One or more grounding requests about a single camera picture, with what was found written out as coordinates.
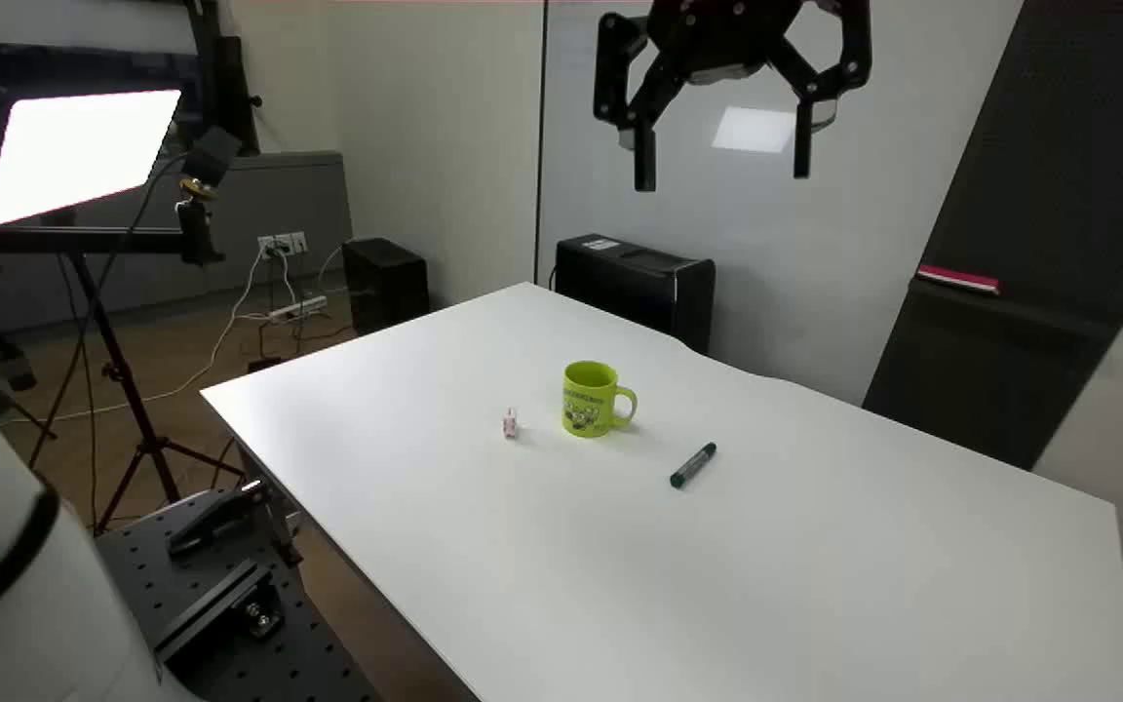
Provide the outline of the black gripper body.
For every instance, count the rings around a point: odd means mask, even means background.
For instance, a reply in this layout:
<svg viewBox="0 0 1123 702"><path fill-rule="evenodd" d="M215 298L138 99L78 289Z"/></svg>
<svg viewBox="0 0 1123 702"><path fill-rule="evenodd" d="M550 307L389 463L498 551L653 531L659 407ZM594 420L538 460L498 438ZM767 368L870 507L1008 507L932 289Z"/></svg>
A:
<svg viewBox="0 0 1123 702"><path fill-rule="evenodd" d="M814 72L793 42L789 28L806 0L653 0L646 39L657 64L646 82L684 86L698 76L755 76L778 65L793 86L818 91Z"/></svg>

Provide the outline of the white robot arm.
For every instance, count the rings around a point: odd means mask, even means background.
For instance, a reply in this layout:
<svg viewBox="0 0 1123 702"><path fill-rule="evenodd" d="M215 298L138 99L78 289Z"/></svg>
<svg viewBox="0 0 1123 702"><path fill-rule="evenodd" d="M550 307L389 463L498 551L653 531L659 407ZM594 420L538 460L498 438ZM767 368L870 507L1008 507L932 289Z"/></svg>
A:
<svg viewBox="0 0 1123 702"><path fill-rule="evenodd" d="M146 641L94 535L6 432L0 702L204 702Z"/></svg>

